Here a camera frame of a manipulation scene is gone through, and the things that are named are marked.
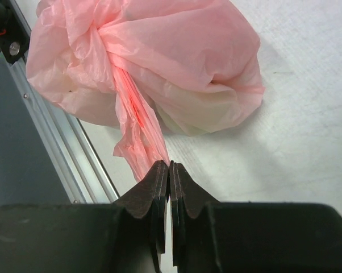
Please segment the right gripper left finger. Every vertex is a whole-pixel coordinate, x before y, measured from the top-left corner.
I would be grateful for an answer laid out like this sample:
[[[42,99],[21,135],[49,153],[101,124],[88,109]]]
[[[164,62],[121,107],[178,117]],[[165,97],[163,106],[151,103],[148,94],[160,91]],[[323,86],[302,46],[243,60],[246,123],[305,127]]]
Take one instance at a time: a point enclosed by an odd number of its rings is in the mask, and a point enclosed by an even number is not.
[[[0,272],[159,272],[168,166],[110,204],[0,207]]]

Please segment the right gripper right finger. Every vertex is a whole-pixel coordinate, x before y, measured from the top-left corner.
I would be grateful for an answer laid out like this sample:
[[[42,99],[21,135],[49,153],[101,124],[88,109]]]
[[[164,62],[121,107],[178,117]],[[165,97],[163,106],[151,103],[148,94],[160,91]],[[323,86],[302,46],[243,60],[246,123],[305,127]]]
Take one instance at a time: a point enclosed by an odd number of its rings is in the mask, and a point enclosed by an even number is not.
[[[169,168],[179,272],[342,272],[342,216],[303,202],[220,202],[180,163]]]

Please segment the pink plastic bag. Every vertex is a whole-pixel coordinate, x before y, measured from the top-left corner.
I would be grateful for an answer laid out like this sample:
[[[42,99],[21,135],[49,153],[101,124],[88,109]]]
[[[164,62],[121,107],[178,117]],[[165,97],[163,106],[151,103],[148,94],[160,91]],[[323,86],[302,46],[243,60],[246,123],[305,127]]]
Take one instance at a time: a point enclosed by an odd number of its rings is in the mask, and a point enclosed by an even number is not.
[[[262,102],[260,38],[230,1],[40,1],[26,63],[50,103],[119,127],[136,180],[169,161],[161,126],[235,127]]]

